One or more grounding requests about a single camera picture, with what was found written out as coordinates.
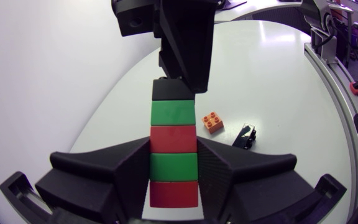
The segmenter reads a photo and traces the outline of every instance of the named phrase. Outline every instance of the black cable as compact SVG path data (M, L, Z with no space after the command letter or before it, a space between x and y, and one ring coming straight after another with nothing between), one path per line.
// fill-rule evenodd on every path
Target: black cable
M319 47L323 46L324 44L327 44L333 37L335 36L335 32L332 32L329 37L325 40L323 40L320 44L314 45L313 49L317 50Z
M336 31L343 37L344 40L346 40L347 44L349 45L349 48L352 49L352 44L349 42L349 40L347 39L347 37L345 36L345 34L343 34L343 32L341 30L339 30L337 27L332 26L332 28L336 29ZM357 62L358 62L358 56L357 53L354 52L354 55L356 56Z

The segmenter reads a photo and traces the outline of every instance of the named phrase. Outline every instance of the white table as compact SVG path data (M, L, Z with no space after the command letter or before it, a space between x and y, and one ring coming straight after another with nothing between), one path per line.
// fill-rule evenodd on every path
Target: white table
M297 156L295 167L313 187L331 174L347 188L323 223L345 223L351 203L352 174L342 121L321 77L304 55L310 37L294 28L265 21L215 25L208 92L196 96L196 119L211 111L224 129L210 135L201 121L197 135L231 145L244 123L253 124L252 151ZM152 80L165 76L154 51L104 99L71 152L86 152L149 135ZM202 209L150 208L143 218L202 218Z
M301 2L280 2L278 0L247 0L247 3L235 7L231 10L219 11L215 14L215 22L236 21L252 17L253 14L264 12L271 9L279 9L283 7L300 7ZM353 10L338 4L329 3L330 9L337 9L346 12L347 28L352 29L352 14ZM348 32L347 36L349 42L352 41L352 33ZM346 53L346 66L349 63L350 49Z

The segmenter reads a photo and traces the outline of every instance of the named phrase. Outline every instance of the lego brick stud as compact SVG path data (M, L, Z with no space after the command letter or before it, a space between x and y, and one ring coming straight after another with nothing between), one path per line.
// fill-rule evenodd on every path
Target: lego brick stud
M203 121L206 129L209 131L210 134L223 128L223 121L215 112L204 116L201 120Z

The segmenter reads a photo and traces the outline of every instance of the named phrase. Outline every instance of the stack of blocks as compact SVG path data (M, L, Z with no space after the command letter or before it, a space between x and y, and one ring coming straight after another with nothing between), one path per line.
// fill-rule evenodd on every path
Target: stack of blocks
M150 129L150 206L198 206L195 95L182 80L154 80Z

